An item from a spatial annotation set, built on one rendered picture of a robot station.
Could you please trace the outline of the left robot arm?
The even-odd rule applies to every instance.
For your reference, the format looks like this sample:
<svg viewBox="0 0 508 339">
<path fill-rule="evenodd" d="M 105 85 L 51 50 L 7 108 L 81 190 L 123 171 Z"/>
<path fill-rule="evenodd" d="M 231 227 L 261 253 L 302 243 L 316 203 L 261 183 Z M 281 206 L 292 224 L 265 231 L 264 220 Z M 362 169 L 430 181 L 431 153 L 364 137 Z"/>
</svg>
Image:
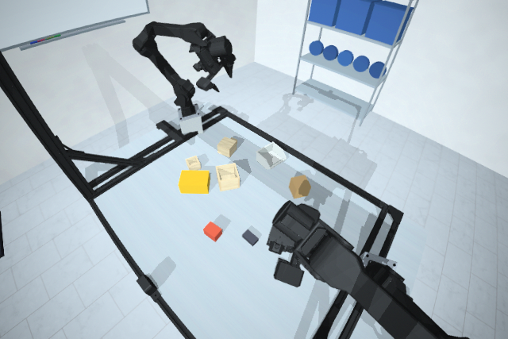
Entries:
<svg viewBox="0 0 508 339">
<path fill-rule="evenodd" d="M 233 52 L 231 42 L 226 36 L 216 37 L 201 22 L 178 25 L 152 21 L 133 39 L 134 49 L 142 56 L 149 58 L 173 86 L 177 97 L 174 104 L 181 107 L 182 116 L 196 114 L 191 101 L 191 97 L 195 93 L 194 85 L 189 79 L 182 79 L 161 55 L 154 40 L 155 35 L 178 37 L 191 43 L 189 52 L 195 52 L 200 59 L 197 64 L 193 65 L 193 68 L 196 71 L 203 70 L 204 72 L 207 70 L 201 62 L 206 63 L 213 57 L 230 56 Z M 206 39 L 203 40 L 205 37 Z"/>
</svg>

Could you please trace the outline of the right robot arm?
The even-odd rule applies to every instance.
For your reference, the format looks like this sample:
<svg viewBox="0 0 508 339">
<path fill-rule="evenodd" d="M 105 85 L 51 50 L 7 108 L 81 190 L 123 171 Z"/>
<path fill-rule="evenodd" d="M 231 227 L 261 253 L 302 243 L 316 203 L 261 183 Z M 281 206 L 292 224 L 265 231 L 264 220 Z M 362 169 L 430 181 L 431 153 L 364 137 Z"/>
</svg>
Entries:
<svg viewBox="0 0 508 339">
<path fill-rule="evenodd" d="M 348 241 L 321 219 L 315 223 L 291 200 L 272 224 L 269 251 L 295 252 L 316 280 L 349 293 L 394 339 L 470 339 L 448 335 L 406 295 L 405 279 L 396 271 L 373 260 L 365 268 Z"/>
</svg>

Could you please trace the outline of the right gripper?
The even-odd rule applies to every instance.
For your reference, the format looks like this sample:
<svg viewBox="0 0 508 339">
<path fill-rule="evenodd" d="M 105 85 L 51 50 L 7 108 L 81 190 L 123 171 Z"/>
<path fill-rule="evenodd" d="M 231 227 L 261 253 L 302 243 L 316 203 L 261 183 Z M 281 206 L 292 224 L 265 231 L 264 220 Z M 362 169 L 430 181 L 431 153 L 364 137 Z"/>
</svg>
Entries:
<svg viewBox="0 0 508 339">
<path fill-rule="evenodd" d="M 303 203 L 297 206 L 314 218 L 315 223 L 319 220 L 321 214 L 318 210 Z M 296 256 L 295 252 L 293 252 L 290 262 L 279 258 L 275 267 L 274 278 L 291 286 L 300 287 L 304 271 L 301 270 L 301 263 L 298 259 L 299 257 Z"/>
</svg>

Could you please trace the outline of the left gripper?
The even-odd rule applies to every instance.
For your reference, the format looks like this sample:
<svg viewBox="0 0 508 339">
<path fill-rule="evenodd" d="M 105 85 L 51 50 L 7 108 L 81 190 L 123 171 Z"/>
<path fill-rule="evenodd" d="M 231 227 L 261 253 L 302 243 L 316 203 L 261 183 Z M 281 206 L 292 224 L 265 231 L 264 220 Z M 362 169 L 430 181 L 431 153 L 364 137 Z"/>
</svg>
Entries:
<svg viewBox="0 0 508 339">
<path fill-rule="evenodd" d="M 219 60 L 221 62 L 219 63 L 218 57 L 213 57 L 212 60 L 202 63 L 204 67 L 206 68 L 207 72 L 209 72 L 207 77 L 201 77 L 197 82 L 196 86 L 204 91 L 208 91 L 211 89 L 214 89 L 217 92 L 220 92 L 217 88 L 217 86 L 211 82 L 211 79 L 224 67 L 228 76 L 232 78 L 233 76 L 233 65 L 234 61 L 236 60 L 236 57 L 234 54 L 231 56 L 222 56 L 219 57 Z M 222 66 L 223 65 L 223 66 Z"/>
</svg>

